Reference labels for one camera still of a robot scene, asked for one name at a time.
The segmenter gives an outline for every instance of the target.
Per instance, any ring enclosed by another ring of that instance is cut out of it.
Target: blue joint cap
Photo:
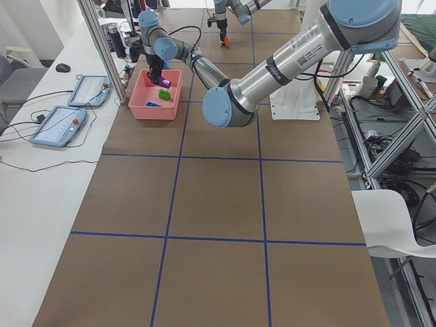
[[[232,102],[222,87],[207,91],[203,98],[203,116],[215,127],[227,127],[232,119]]]
[[[251,20],[251,17],[249,15],[242,15],[238,17],[238,20],[241,25],[245,25]]]
[[[330,0],[329,9],[335,21],[350,28],[368,27],[387,17],[398,0],[365,0],[350,5],[349,0]]]
[[[166,61],[173,60],[178,52],[177,45],[169,37],[161,37],[156,40],[153,48],[159,58]]]
[[[384,40],[380,42],[370,43],[370,44],[361,44],[357,46],[352,46],[349,51],[353,55],[362,55],[364,53],[374,53],[374,52],[382,52],[389,51],[395,48],[398,45],[400,37],[394,37],[390,40]]]
[[[159,17],[151,10],[145,10],[138,15],[139,27],[152,27],[159,24]]]

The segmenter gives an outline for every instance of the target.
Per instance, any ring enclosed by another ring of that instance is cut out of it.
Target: pink bin
[[[168,89],[171,94],[170,101],[159,98],[159,90],[165,88],[152,84],[147,77],[147,72],[149,72],[148,69],[143,69],[138,76],[129,101],[130,110],[136,119],[174,120],[182,89],[181,70],[167,69],[162,71],[162,76],[171,82],[171,87]],[[148,102],[159,104],[161,107],[147,106]]]

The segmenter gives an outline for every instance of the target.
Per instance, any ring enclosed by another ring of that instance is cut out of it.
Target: blue object
[[[361,28],[377,24],[398,5],[398,0],[365,0],[350,5],[349,0],[330,0],[330,13],[340,24]]]
[[[151,102],[151,101],[147,102],[146,106],[147,107],[161,107],[160,104],[155,104],[154,102]]]
[[[68,106],[71,107],[100,107],[107,99],[110,88],[107,76],[82,75],[69,97]]]
[[[222,87],[207,91],[203,99],[203,116],[215,127],[227,127],[232,119],[232,102]]]
[[[400,40],[400,37],[395,37],[390,40],[370,43],[370,44],[360,44],[357,46],[352,46],[349,51],[354,55],[364,54],[364,53],[374,53],[374,52],[381,52],[381,51],[388,51],[392,50],[398,45],[398,41]]]
[[[161,37],[156,40],[153,48],[159,58],[167,61],[174,59],[178,52],[177,45],[170,37]]]
[[[238,17],[238,20],[241,25],[245,25],[251,20],[251,17],[249,15],[242,15]]]
[[[76,135],[87,116],[88,112],[84,108],[55,106],[29,141],[41,145],[65,146]]]
[[[145,10],[138,15],[139,27],[152,27],[159,24],[159,17],[151,10]]]

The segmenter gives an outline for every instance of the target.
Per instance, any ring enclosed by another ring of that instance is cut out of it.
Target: white chair
[[[436,258],[436,245],[420,246],[414,236],[409,211],[403,197],[389,189],[353,191],[354,204],[369,255],[378,258],[408,257],[393,277],[412,256]]]

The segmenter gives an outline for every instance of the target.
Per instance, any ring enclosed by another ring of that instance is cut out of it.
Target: chair leg
[[[404,262],[403,262],[402,264],[400,264],[400,265],[399,265],[399,266],[398,266],[398,267],[397,267],[397,268],[392,272],[392,274],[389,275],[388,278],[389,278],[389,279],[394,278],[395,275],[398,274],[398,273],[401,271],[401,269],[403,269],[404,266],[410,262],[411,258],[412,258],[411,256],[410,256],[410,257],[407,257],[407,259],[404,260]]]

